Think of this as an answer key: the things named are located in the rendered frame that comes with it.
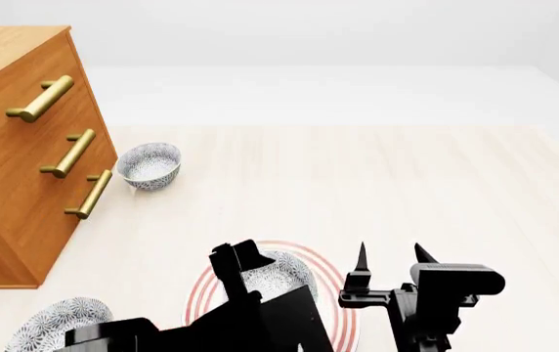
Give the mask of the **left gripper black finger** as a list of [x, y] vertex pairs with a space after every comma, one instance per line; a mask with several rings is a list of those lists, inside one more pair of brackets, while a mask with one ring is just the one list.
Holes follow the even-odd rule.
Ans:
[[254, 240], [246, 240], [234, 245], [234, 252], [240, 272], [260, 269], [276, 262], [273, 258], [261, 254]]
[[229, 243], [218, 245], [209, 256], [215, 276], [222, 282], [228, 301], [212, 313], [258, 313], [261, 294], [249, 293], [244, 285], [234, 246]]

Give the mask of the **wooden drawer cabinet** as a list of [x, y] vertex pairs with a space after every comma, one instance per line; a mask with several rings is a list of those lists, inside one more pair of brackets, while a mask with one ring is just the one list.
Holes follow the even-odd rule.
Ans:
[[[62, 75], [73, 86], [35, 122], [8, 117]], [[39, 167], [56, 165], [87, 128], [96, 137], [69, 174], [55, 178]], [[0, 289], [41, 286], [82, 220], [67, 215], [93, 187], [87, 175], [112, 170], [113, 142], [66, 25], [0, 25]]]

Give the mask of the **white plate with red rings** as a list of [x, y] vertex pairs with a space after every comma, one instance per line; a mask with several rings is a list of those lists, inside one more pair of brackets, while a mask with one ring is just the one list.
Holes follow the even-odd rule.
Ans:
[[[312, 249], [286, 241], [258, 241], [258, 248], [264, 250], [285, 251], [295, 255], [310, 269], [317, 284], [317, 307], [325, 330], [335, 352], [357, 352], [360, 336], [360, 317], [354, 310], [343, 309], [337, 302], [339, 289], [344, 280], [340, 272], [324, 257]], [[227, 296], [222, 284], [214, 275], [210, 266], [196, 278], [182, 314], [182, 324], [203, 316], [222, 304]]]

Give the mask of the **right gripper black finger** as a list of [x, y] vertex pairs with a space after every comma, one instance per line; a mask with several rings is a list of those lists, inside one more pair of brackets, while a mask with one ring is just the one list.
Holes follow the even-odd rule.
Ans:
[[366, 246], [361, 242], [357, 265], [352, 272], [346, 276], [345, 290], [369, 290], [371, 272], [367, 267]]
[[418, 242], [414, 245], [414, 253], [417, 263], [439, 263], [422, 245]]

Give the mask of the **patterned grey bowl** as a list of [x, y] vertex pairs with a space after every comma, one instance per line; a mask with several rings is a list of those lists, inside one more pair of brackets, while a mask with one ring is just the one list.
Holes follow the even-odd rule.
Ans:
[[314, 301], [318, 301], [318, 286], [314, 274], [295, 254], [278, 250], [264, 250], [261, 254], [274, 262], [241, 273], [248, 292], [257, 290], [262, 295], [262, 301], [266, 302], [307, 286]]
[[145, 143], [118, 158], [116, 171], [131, 187], [156, 191], [167, 187], [180, 171], [180, 150], [169, 143]]

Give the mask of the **blue patterned plate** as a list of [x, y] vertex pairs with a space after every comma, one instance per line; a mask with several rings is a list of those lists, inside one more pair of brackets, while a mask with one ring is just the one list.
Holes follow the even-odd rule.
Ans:
[[54, 352], [65, 347], [68, 330], [111, 322], [103, 301], [75, 297], [59, 301], [36, 313], [13, 334], [4, 352]]

